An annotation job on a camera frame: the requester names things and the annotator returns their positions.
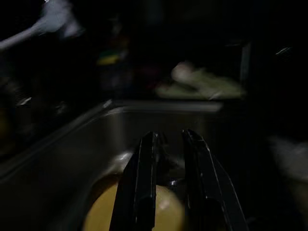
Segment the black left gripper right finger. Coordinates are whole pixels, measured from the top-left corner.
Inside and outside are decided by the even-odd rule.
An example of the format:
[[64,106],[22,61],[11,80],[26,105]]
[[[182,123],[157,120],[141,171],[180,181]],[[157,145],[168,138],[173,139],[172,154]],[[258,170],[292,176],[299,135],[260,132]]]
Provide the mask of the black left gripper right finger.
[[192,230],[248,230],[233,183],[206,141],[190,129],[182,138]]

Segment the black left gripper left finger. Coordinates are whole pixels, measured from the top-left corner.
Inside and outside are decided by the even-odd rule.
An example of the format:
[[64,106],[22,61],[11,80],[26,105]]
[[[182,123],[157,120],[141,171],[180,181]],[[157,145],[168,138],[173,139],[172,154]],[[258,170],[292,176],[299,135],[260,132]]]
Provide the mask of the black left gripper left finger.
[[155,224],[157,138],[141,139],[118,182],[109,230],[151,231]]

